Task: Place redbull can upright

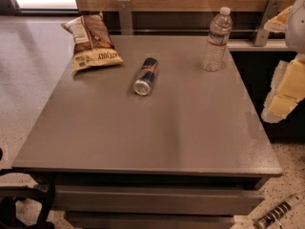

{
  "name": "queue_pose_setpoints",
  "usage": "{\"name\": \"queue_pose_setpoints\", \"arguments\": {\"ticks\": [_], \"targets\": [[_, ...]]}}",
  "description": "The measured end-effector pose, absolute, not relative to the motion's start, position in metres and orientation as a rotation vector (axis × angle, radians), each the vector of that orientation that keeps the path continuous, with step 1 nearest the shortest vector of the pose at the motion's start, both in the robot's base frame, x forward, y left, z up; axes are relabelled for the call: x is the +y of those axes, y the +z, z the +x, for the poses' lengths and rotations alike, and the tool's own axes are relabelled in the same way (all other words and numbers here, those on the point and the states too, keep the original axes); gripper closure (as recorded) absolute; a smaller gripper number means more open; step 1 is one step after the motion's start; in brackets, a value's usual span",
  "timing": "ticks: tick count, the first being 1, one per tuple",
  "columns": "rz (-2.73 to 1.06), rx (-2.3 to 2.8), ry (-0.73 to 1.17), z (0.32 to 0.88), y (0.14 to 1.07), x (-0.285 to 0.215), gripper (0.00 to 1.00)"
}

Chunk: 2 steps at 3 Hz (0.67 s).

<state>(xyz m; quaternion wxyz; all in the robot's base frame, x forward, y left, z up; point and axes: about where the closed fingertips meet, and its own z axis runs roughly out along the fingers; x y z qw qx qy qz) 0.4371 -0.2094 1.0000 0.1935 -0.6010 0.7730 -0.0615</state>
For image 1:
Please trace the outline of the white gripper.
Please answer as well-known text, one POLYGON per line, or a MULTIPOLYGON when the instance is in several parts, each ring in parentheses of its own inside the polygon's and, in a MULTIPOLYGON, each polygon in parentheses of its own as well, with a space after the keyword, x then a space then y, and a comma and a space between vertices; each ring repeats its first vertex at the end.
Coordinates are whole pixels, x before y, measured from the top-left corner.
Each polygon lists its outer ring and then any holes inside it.
MULTIPOLYGON (((305 53, 305 0, 295 0, 293 6, 269 19, 264 29, 285 32, 286 45, 295 52, 305 53)), ((296 57, 290 62, 280 60, 274 70, 261 117, 267 123, 278 123, 304 98, 305 58, 296 57)))

